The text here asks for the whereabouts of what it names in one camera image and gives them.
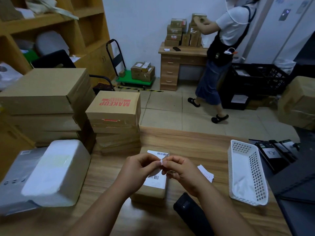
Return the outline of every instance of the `woman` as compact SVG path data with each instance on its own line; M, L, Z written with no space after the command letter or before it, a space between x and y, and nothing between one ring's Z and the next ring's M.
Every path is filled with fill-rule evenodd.
M229 68L233 53L247 35L250 23L256 15L258 1L237 0L235 7L215 22L194 17L194 21L202 34L210 35L218 31L215 40L207 51L207 66L195 92L197 97L188 99L188 102L197 108L200 107L202 99L213 105L218 113L216 117L211 119L213 123L219 123L229 117L222 108L216 86L221 74Z

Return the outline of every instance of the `black sandal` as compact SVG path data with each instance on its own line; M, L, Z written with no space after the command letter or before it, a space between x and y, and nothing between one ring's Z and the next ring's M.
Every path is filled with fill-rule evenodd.
M211 121L212 121L213 123L217 124L217 123L222 122L222 121L224 121L224 120L226 120L226 119L228 119L228 118L229 118L229 115L226 115L226 116L223 117L223 118L220 118L220 117L217 115L216 118L211 118Z
M188 98L188 102L189 102L189 103L191 103L192 105L194 105L196 108L200 107L200 104L197 105L194 100L195 100L195 98Z

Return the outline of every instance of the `wooden desk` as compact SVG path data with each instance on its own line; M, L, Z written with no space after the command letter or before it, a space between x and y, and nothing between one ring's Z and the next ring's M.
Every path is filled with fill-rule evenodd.
M181 51L175 51L171 46L164 46L162 42L159 54L161 54L161 90L177 89L177 80L179 74L179 66L181 64L206 65L207 50L203 47L186 47L180 46Z
M232 200L228 196L227 150L228 136L140 127L143 146L166 148L172 154L189 157L215 175L213 184L233 202L236 209L262 235L291 235L278 204L269 191L267 206L254 207ZM62 235L115 180L124 160L138 154L139 148L102 156L96 147L77 204L73 207L46 208L19 213L2 219L0 235L49 236ZM173 210L173 204L184 193L183 187L171 179L165 208L124 203L111 235L191 235L183 220Z

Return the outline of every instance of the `smartphone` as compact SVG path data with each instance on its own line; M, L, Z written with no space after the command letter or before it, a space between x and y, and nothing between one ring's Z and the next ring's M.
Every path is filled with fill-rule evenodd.
M203 210L186 192L173 208L196 236L215 235Z
M181 49L178 48L178 47L173 47L173 49L176 50L176 51L181 51Z

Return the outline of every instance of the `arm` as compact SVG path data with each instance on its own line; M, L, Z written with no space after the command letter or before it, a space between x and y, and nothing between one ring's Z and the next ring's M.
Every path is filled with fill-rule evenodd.
M109 235L126 199L160 166L160 159L149 153L129 156L115 182L74 224L67 236Z
M162 174L178 180L189 194L198 198L216 236L259 236L188 158L164 158Z
M220 30L220 27L217 25L216 22L211 22L208 19L205 20L204 24L200 22L199 17L194 17L194 21L197 27L199 28L199 30L201 31L201 33L204 35L210 35Z

